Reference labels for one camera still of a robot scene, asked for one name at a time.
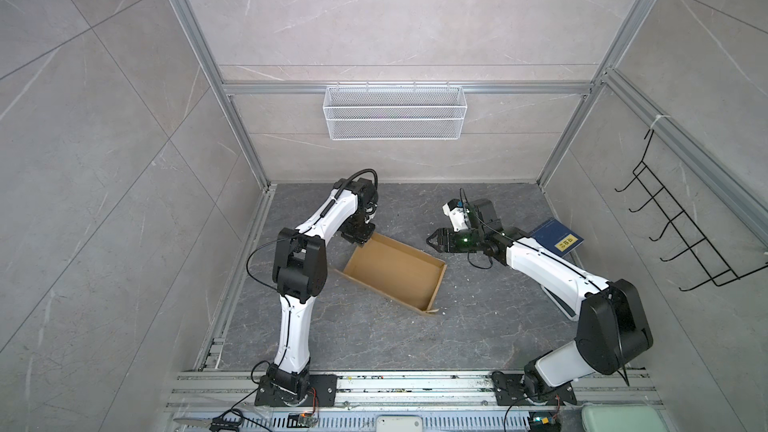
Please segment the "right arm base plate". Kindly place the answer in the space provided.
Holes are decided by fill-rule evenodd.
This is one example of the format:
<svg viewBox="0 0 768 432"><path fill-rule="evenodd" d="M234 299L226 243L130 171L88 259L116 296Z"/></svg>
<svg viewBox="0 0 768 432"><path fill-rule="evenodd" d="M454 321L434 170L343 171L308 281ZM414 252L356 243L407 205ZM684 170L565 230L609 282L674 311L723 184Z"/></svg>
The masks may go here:
<svg viewBox="0 0 768 432"><path fill-rule="evenodd" d="M535 374L501 371L492 371L490 379L496 402L500 406L578 404L570 382L554 387L547 385Z"/></svg>

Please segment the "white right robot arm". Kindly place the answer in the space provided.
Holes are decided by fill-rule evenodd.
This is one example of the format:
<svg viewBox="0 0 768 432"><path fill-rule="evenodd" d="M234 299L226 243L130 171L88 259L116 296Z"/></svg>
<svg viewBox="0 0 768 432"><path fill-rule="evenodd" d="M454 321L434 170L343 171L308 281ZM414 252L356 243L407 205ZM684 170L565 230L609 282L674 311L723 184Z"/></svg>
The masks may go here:
<svg viewBox="0 0 768 432"><path fill-rule="evenodd" d="M521 385L528 398L541 401L592 373L624 376L627 363L652 348L652 331L632 283L594 275L548 250L531 234L505 229L487 199L452 199L442 211L451 225L428 236L430 247L441 253L481 253L523 273L577 322L572 341L525 366Z"/></svg>

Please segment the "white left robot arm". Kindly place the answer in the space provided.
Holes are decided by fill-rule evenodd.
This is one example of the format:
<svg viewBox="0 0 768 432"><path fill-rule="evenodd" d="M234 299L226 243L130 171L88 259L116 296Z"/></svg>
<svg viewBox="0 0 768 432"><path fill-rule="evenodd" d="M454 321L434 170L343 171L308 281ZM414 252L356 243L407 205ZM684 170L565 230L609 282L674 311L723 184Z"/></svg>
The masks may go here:
<svg viewBox="0 0 768 432"><path fill-rule="evenodd" d="M312 310L328 277L327 246L337 234L352 244L366 244L375 231L377 207L377 179L341 179L307 220L278 234L272 271L281 298L275 374L293 377L308 370Z"/></svg>

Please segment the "brown cardboard box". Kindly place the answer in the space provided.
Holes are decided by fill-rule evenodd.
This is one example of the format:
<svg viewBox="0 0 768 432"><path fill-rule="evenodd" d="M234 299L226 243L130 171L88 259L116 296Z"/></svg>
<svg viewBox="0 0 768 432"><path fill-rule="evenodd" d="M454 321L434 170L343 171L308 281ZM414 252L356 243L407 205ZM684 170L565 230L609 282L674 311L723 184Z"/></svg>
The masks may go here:
<svg viewBox="0 0 768 432"><path fill-rule="evenodd" d="M357 246L339 273L422 314L435 314L447 264L426 252L375 232Z"/></svg>

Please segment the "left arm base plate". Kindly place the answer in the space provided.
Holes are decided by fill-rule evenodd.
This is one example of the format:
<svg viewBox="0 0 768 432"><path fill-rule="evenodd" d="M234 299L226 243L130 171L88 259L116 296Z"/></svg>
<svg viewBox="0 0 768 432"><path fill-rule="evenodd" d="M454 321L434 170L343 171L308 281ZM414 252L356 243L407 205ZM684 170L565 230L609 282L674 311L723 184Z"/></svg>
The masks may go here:
<svg viewBox="0 0 768 432"><path fill-rule="evenodd" d="M332 407L337 394L338 376L310 374L295 383L289 380L282 387L276 379L264 375L260 378L254 399L255 406L269 407Z"/></svg>

